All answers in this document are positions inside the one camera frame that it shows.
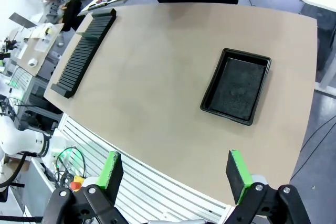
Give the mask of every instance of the white slatted panel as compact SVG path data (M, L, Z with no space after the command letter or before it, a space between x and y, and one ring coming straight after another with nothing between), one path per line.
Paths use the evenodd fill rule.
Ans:
M154 170L67 115L63 116L58 128L62 135L83 152L87 176L100 174L109 151L118 150L121 153L124 175L116 207L130 224L162 220L163 216L168 216L173 221L206 219L217 223L231 208ZM73 155L69 161L77 171L76 175L80 175L81 158Z

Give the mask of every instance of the black plastic tray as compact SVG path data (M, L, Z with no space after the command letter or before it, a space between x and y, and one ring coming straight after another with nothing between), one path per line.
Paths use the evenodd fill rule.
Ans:
M251 125L270 65L268 57L225 48L201 110Z

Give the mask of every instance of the person sitting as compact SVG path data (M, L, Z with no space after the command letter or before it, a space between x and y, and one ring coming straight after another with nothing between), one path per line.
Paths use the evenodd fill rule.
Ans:
M64 45L63 31L75 31L85 18L85 15L78 16L81 11L82 2L80 0L44 0L44 15L47 22L52 24L64 23L62 31L57 37L57 45Z

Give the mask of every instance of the gray floor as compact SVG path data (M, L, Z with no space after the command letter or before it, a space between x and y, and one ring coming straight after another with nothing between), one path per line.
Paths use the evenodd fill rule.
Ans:
M129 0L128 4L155 2L156 0ZM293 13L299 13L304 5L300 0L251 0L251 2L258 7L273 8ZM249 0L239 0L239 4L250 5ZM315 92L304 142L307 141L308 137L321 124L334 115L336 115L336 100ZM301 167L334 123L336 123L336 118L325 125L309 141L300 153L296 170ZM334 203L336 202L336 193L333 191L334 178L336 177L336 169L334 168L336 164L335 133L336 127L328 134L304 165L303 169L291 181L298 188L312 223L336 223L336 213L333 210ZM256 220L256 222L264 223L262 220Z

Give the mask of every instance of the gray hoodie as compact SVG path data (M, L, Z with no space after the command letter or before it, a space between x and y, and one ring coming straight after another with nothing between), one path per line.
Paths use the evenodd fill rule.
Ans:
M58 21L63 17L64 11L61 7L64 6L70 0L44 0L44 16L47 21L52 24L57 24Z

